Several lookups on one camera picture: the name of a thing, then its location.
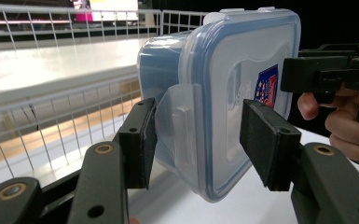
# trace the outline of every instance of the wire shelf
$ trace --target wire shelf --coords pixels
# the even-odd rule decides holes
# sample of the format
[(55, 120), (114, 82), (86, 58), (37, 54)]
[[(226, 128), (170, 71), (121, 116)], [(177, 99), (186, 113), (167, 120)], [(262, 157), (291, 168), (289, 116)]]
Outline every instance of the wire shelf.
[[(90, 13), (110, 13), (120, 20), (78, 20), (79, 15), (87, 18)], [(0, 40), (4, 40), (0, 41), (0, 60), (7, 58), (8, 52), (16, 52), (12, 58), (17, 60), (23, 49), (31, 54), (36, 50), (35, 55), (40, 56), (45, 52), (40, 49), (57, 48), (57, 53), (52, 54), (57, 56), (72, 45), (95, 47), (115, 42), (121, 46), (120, 41), (126, 39), (143, 40), (195, 29), (205, 15), (172, 10), (0, 5)], [(121, 50), (118, 55), (128, 54)], [(40, 60), (48, 61), (49, 57)], [(142, 97), (136, 71), (108, 80), (94, 76), (92, 82), (82, 85), (76, 83), (76, 77), (71, 78), (73, 82), (59, 91), (29, 92), (16, 100), (0, 99), (0, 183), (12, 177), (33, 176), (46, 186), (78, 170), (87, 148), (112, 140), (131, 107)]]

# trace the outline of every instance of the finger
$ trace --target finger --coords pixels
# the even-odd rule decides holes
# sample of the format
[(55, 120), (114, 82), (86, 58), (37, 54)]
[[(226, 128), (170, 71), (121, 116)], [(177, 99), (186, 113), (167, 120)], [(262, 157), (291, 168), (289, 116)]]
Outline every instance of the finger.
[(297, 101), (298, 110), (305, 120), (316, 118), (319, 113), (319, 105), (311, 92), (303, 93)]
[(359, 91), (354, 91), (354, 90), (350, 90), (350, 89), (346, 89), (345, 84), (341, 84), (341, 88), (336, 91), (336, 95), (338, 96), (355, 96), (355, 95), (359, 95)]
[(141, 224), (136, 217), (130, 217), (130, 224)]
[(359, 161), (359, 146), (342, 140), (341, 138), (331, 134), (330, 144), (339, 149), (346, 157), (351, 160)]
[(348, 100), (347, 96), (338, 96), (338, 95), (336, 95), (334, 97), (333, 103), (331, 103), (331, 104), (320, 104), (320, 106), (334, 107), (334, 108), (342, 107), (342, 106), (345, 106), (347, 104), (347, 100)]
[(327, 116), (325, 127), (336, 137), (359, 146), (359, 123), (354, 120), (356, 111), (352, 108), (338, 109)]

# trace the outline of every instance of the human hand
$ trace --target human hand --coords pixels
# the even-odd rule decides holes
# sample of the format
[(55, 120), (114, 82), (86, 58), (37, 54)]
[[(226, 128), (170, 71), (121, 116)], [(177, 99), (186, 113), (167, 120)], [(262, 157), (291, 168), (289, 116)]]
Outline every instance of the human hand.
[(330, 144), (340, 149), (345, 156), (359, 161), (359, 122), (356, 116), (359, 111), (359, 91), (341, 88), (337, 91), (335, 100), (329, 105), (318, 105), (313, 94), (303, 93), (297, 102), (302, 117), (314, 119), (319, 112), (319, 106), (336, 107), (326, 121), (325, 127), (331, 132)]
[(141, 224), (136, 217), (130, 217), (130, 224)]

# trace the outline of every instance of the plastic food container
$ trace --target plastic food container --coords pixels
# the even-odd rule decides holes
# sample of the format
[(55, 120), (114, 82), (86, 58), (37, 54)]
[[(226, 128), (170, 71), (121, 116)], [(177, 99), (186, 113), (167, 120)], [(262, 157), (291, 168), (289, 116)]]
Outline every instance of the plastic food container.
[(143, 97), (158, 102), (158, 162), (206, 201), (224, 198), (251, 166), (240, 144), (242, 100), (287, 119), (292, 95), (279, 90), (280, 75), (299, 39), (298, 15), (269, 7), (210, 13), (192, 32), (146, 42), (138, 68)]

